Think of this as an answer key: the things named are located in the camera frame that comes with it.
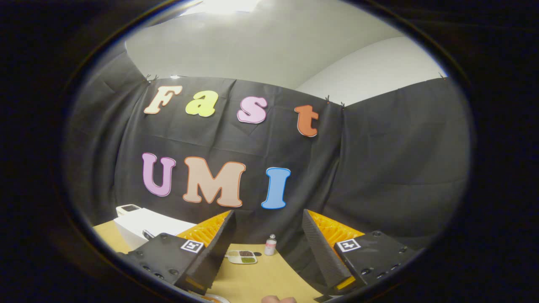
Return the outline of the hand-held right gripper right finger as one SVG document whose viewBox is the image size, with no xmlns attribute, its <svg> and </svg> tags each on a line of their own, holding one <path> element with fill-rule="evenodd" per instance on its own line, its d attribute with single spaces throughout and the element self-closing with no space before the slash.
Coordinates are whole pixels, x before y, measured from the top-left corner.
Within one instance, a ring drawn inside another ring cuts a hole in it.
<svg viewBox="0 0 539 303">
<path fill-rule="evenodd" d="M 323 297 L 388 280 L 425 248 L 422 229 L 370 209 L 304 209 L 302 228 L 323 279 Z"/>
</svg>

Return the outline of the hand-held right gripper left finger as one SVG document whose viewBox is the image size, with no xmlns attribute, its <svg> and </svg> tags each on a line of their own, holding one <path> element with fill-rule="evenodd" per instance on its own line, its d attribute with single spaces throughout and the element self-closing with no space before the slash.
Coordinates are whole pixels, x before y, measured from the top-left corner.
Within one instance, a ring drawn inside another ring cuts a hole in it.
<svg viewBox="0 0 539 303">
<path fill-rule="evenodd" d="M 229 210 L 180 234 L 161 233 L 120 258 L 146 274 L 204 295 L 218 274 L 236 230 L 236 214 Z"/>
</svg>

